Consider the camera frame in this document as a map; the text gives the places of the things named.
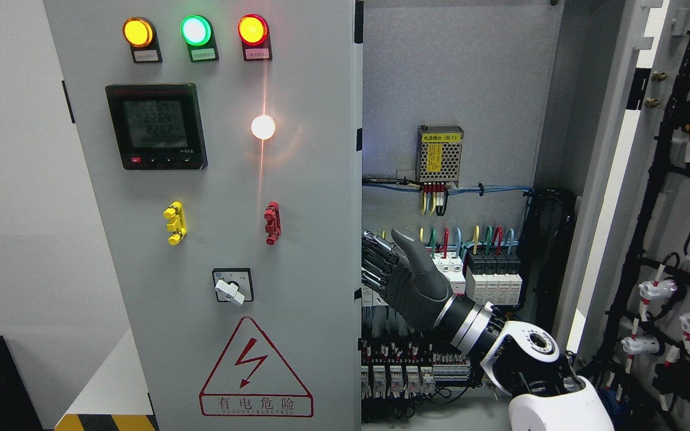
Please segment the grey robotic right hand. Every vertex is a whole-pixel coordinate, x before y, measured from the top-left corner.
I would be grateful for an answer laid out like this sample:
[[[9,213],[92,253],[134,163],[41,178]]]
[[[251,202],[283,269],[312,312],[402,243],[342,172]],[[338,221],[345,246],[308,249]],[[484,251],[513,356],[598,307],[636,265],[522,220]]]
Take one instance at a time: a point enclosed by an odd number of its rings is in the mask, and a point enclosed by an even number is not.
[[[362,232],[362,283],[412,328],[431,330],[453,295],[450,283],[417,235],[407,229],[392,229],[391,235],[389,243],[373,232]]]

